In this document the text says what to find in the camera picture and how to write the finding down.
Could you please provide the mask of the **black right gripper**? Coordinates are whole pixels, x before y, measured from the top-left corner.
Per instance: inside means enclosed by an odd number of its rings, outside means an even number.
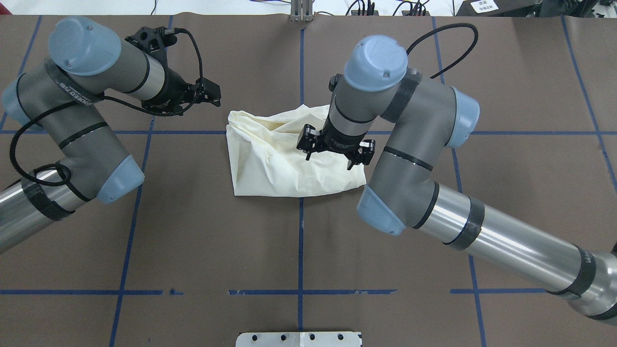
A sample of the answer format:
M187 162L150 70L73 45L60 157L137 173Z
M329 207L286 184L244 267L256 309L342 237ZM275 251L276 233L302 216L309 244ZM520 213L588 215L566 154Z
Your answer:
M348 171L355 165L370 164L375 148L376 141L365 140L364 134L352 136L340 132L332 124L330 117L326 118L320 131L310 124L305 124L296 143L296 149L306 154L307 161L314 152L330 151L343 154L348 159Z

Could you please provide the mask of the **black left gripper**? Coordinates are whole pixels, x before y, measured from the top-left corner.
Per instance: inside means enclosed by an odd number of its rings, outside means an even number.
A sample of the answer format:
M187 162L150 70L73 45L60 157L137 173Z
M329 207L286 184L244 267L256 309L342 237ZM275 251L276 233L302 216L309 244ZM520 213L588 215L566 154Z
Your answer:
M177 43L178 34L189 37L198 58L199 77L194 83L188 83L168 66L167 48ZM220 107L220 86L203 75L202 56L190 31L179 27L141 27L125 41L140 50L146 60L145 77L126 92L141 101L138 110L153 116L182 116L192 105L200 103Z

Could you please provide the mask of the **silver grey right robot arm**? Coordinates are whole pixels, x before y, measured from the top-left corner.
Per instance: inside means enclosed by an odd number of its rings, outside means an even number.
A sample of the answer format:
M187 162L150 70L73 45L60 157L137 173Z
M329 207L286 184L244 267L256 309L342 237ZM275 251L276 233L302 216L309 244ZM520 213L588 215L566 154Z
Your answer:
M307 159L330 151L346 156L349 168L367 165L374 120L394 124L357 206L364 222L391 235L423 231L528 279L589 319L616 324L616 251L584 250L430 177L441 152L463 145L476 127L476 100L411 68L406 50L383 35L357 43L330 90L322 129L307 124L300 132L296 147Z

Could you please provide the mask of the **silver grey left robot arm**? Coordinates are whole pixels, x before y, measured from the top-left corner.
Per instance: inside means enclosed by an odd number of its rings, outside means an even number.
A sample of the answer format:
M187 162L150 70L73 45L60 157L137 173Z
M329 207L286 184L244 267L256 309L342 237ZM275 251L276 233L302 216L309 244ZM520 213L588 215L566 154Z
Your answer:
M142 27L121 38L90 18L60 20L49 55L2 94L7 114L21 123L9 159L19 179L1 194L1 251L59 222L87 202L109 204L141 186L145 174L95 103L113 101L157 117L181 116L193 105L218 107L220 86L203 75L194 83L168 66L166 49L184 28ZM64 158L25 171L17 143L30 128L44 130Z

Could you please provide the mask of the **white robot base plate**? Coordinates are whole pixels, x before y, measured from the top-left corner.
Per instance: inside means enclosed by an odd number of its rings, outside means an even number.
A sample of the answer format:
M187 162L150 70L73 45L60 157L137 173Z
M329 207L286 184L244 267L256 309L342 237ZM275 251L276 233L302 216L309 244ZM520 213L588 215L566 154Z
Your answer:
M363 347L361 332L247 332L236 338L236 347Z

